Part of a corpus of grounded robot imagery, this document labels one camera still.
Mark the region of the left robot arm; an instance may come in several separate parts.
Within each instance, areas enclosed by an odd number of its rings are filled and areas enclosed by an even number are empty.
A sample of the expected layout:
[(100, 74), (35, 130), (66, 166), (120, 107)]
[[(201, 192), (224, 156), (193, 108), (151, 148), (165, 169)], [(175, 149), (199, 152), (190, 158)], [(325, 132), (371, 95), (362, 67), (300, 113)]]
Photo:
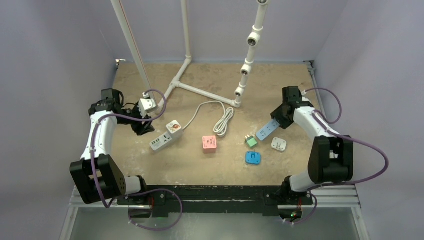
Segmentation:
[(111, 156), (113, 136), (117, 125), (128, 125), (138, 136), (153, 132), (149, 113), (157, 108), (155, 100), (143, 93), (132, 108), (127, 108), (124, 95), (113, 88), (103, 89), (101, 99), (93, 103), (90, 133), (80, 160), (69, 167), (74, 184), (85, 204), (105, 203), (129, 195), (138, 205), (146, 203), (149, 191), (142, 176), (124, 176)]

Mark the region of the white USB power strip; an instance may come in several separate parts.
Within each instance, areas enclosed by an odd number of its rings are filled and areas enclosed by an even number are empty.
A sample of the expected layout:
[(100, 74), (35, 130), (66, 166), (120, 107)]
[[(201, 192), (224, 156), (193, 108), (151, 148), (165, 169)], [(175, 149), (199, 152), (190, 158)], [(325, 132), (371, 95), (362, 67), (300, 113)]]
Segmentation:
[(149, 143), (149, 146), (154, 152), (158, 152), (171, 146), (179, 138), (180, 136), (172, 136), (171, 134), (166, 132), (160, 135), (159, 137), (157, 137), (156, 139), (154, 139), (153, 141), (151, 141)]

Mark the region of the pink cube adapter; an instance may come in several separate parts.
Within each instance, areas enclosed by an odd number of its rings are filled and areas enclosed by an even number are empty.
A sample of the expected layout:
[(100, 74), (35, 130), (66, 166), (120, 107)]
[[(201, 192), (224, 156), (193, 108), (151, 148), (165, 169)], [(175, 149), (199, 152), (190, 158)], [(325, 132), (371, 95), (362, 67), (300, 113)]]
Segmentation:
[(217, 151), (217, 139), (215, 135), (202, 137), (202, 152), (204, 154), (213, 154)]

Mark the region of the light blue power strip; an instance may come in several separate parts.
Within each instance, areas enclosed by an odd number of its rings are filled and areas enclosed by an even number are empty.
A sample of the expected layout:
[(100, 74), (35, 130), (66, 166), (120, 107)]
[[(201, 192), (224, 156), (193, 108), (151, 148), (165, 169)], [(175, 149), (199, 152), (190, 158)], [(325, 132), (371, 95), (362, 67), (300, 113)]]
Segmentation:
[(260, 130), (258, 130), (255, 135), (260, 141), (263, 141), (279, 127), (280, 127), (280, 124), (278, 123), (276, 119), (273, 118), (266, 125), (264, 125)]

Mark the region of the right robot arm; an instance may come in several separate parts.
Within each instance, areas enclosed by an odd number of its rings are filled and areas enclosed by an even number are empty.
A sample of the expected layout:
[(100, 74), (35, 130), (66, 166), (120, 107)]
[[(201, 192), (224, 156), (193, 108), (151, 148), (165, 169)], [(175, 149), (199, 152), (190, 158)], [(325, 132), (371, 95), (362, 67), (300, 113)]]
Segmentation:
[(294, 203), (315, 186), (342, 184), (352, 179), (354, 143), (345, 135), (331, 134), (330, 126), (297, 86), (282, 88), (282, 104), (270, 116), (284, 130), (297, 124), (313, 141), (307, 169), (287, 176), (282, 182), (279, 194), (284, 202)]

